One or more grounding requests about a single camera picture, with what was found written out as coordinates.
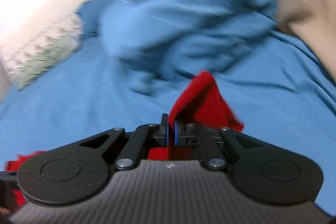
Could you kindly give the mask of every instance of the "ribbed gray surface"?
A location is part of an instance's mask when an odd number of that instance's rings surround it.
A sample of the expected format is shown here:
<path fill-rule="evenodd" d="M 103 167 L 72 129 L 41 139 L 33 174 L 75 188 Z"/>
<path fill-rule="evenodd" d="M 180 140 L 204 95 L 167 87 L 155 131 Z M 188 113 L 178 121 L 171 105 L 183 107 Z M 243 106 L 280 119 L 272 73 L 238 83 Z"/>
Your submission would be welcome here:
<path fill-rule="evenodd" d="M 116 173 L 97 196 L 64 208 L 32 203 L 11 217 L 15 224 L 324 224 L 330 217 L 313 203 L 272 207 L 240 194 L 225 174 L 198 161 L 149 161 Z"/>

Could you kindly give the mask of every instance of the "red towel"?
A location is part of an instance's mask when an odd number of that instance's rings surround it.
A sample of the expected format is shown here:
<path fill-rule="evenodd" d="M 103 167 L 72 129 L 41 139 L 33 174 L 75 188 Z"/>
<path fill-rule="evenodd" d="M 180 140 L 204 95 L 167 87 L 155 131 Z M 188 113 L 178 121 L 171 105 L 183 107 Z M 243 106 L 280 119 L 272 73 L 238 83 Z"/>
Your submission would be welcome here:
<path fill-rule="evenodd" d="M 186 90 L 173 106 L 168 122 L 170 127 L 174 128 L 174 122 L 177 118 L 184 122 L 201 123 L 213 129 L 221 127 L 230 127 L 234 130 L 243 130 L 243 124 L 240 123 L 230 110 L 229 106 L 223 100 L 214 77 L 202 71 L 193 78 Z M 191 149 L 185 147 L 175 147 L 173 138 L 170 140 L 168 148 L 153 148 L 149 151 L 149 160 L 186 160 L 190 157 Z M 10 161 L 7 171 L 17 171 L 20 165 L 30 157 L 41 153 L 37 152 L 30 156 L 20 156 L 17 161 Z M 19 206 L 25 203 L 20 191 L 16 192 L 17 203 Z"/>
<path fill-rule="evenodd" d="M 33 157 L 37 154 L 40 154 L 40 153 L 43 153 L 43 152 L 38 151 L 38 152 L 35 152 L 34 154 L 29 155 L 29 156 L 19 155 L 17 160 L 11 160 L 11 161 L 7 162 L 6 171 L 17 172 L 19 170 L 19 167 L 20 167 L 21 164 L 23 164 L 29 158 L 31 158 L 31 157 Z M 23 197 L 21 191 L 13 191 L 13 193 L 16 196 L 15 200 L 16 200 L 16 204 L 17 204 L 18 208 L 26 203 L 26 200 Z"/>
<path fill-rule="evenodd" d="M 194 77 L 176 101 L 168 118 L 171 128 L 178 117 L 184 122 L 200 123 L 216 130 L 230 127 L 242 131 L 244 128 L 223 100 L 216 80 L 207 71 Z"/>

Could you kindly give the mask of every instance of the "logo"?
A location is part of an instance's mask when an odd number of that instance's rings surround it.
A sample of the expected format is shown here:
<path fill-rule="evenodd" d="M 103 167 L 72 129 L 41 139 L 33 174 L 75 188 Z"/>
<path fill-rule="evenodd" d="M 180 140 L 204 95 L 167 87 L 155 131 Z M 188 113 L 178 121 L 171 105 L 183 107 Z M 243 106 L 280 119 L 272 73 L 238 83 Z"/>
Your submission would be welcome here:
<path fill-rule="evenodd" d="M 172 169 L 172 168 L 175 168 L 176 165 L 175 164 L 167 164 L 166 167 L 169 168 L 169 169 Z"/>

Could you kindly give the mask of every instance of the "pillow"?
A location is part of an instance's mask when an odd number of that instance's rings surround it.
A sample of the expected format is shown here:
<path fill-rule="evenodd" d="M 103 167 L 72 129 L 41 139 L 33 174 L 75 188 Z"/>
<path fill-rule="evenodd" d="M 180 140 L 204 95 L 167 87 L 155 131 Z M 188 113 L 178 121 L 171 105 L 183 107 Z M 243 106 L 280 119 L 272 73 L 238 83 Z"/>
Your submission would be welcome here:
<path fill-rule="evenodd" d="M 14 86 L 21 90 L 78 48 L 81 22 L 75 13 L 60 18 L 5 60 Z"/>

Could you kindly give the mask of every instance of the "blue bed sheet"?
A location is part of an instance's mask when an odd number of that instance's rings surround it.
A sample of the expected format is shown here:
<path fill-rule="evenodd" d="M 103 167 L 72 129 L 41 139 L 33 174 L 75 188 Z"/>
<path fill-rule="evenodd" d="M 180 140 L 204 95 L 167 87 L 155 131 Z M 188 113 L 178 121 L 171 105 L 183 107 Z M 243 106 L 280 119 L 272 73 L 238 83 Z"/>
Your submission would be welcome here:
<path fill-rule="evenodd" d="M 132 131 L 158 122 L 192 75 L 207 69 L 244 133 L 321 166 L 316 202 L 335 215 L 336 87 L 302 41 L 274 30 L 275 6 L 276 0 L 105 0 L 101 9 L 86 3 L 80 15 L 97 18 L 101 35 L 86 36 L 80 50 L 26 89 L 10 90 L 0 105 L 0 162 L 112 127 Z"/>

